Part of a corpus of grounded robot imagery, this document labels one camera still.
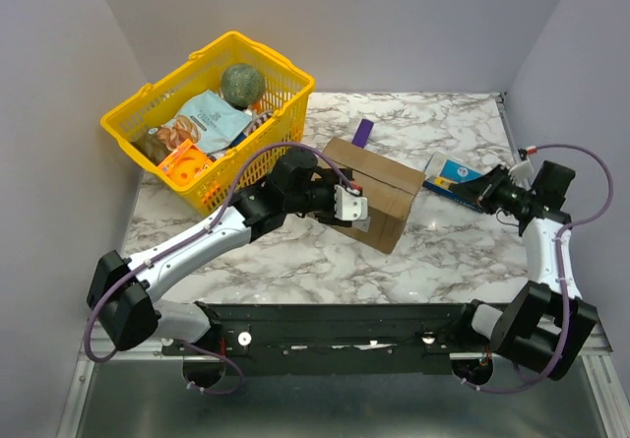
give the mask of purple object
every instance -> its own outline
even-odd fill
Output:
[[[370,133],[372,132],[373,126],[374,126],[373,121],[366,120],[365,118],[363,118],[361,122],[358,124],[356,133],[354,133],[354,138],[352,138],[352,143],[355,146],[359,146],[360,148],[365,148],[365,145],[367,145],[367,140],[370,139]]]

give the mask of small box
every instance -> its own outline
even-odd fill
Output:
[[[390,254],[403,234],[424,174],[339,138],[326,145],[324,155],[339,167],[352,169],[354,182],[363,188],[368,202],[369,220],[360,223],[361,227],[333,228]]]
[[[424,187],[438,195],[443,195],[473,210],[480,211],[479,207],[459,198],[449,190],[451,184],[461,184],[480,177],[481,172],[454,160],[442,153],[434,153],[424,168]]]

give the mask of metal floor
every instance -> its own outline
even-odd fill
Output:
[[[495,362],[494,386],[517,384]],[[94,370],[86,438],[450,438],[606,436],[582,361],[557,383],[492,396],[449,376],[260,377],[231,397],[186,390],[179,361],[112,361]]]

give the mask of green ball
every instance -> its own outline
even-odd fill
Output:
[[[265,76],[250,64],[233,64],[220,78],[223,99],[236,108],[247,108],[263,97]]]

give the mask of brown cardboard box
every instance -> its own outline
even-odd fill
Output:
[[[363,187],[363,195],[367,197],[370,217],[367,231],[337,226],[333,228],[390,254],[403,234],[413,199],[422,187],[424,174],[339,138],[333,138],[326,145],[324,154],[339,167],[352,169],[354,181]]]

